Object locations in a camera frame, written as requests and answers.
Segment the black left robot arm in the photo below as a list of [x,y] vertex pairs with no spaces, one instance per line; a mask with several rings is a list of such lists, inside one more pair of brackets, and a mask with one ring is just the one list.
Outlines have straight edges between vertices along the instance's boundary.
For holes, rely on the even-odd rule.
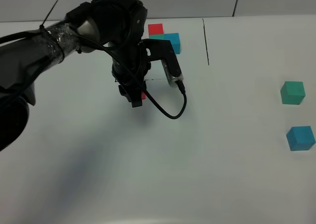
[[37,77],[73,52],[109,52],[112,74],[123,96],[141,95],[138,82],[150,69],[140,41],[147,9],[140,0],[91,0],[49,27],[23,31],[0,40],[0,147],[23,132],[34,105]]

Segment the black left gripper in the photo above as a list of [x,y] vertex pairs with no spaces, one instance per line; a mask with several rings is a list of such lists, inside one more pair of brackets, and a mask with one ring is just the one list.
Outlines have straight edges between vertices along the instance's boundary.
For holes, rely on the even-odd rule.
[[151,63],[148,61],[147,50],[143,42],[136,44],[128,44],[114,51],[114,55],[118,60],[113,60],[113,75],[119,83],[119,92],[126,97],[133,108],[142,106],[143,90],[135,82],[134,77],[139,83],[143,84],[146,89],[144,77],[151,68]]

